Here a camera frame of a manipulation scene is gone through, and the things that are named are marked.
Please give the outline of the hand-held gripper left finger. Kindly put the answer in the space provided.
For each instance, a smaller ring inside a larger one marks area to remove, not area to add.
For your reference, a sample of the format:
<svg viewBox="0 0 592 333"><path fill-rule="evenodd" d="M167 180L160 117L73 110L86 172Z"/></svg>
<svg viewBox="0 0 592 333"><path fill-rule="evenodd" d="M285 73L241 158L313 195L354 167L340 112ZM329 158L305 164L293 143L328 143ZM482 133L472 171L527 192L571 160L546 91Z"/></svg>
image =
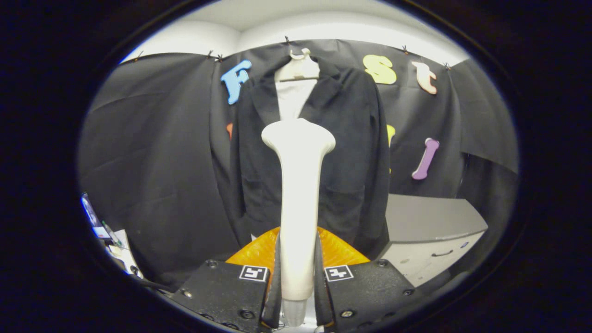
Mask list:
<svg viewBox="0 0 592 333"><path fill-rule="evenodd" d="M280 326L276 268L279 228L269 230L226 261L209 259L173 294L198 316L244 333Z"/></svg>

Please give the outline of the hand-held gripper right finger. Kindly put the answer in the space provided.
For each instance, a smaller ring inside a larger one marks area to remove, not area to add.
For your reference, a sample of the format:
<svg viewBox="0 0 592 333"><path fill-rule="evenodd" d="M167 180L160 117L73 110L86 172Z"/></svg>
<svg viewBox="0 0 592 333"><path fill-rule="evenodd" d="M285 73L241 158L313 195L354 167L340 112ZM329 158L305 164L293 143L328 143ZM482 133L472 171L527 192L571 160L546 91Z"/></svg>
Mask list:
<svg viewBox="0 0 592 333"><path fill-rule="evenodd" d="M369 260L328 230L317 229L314 251L316 324L329 333L357 333L395 320L417 290L386 259Z"/></svg>

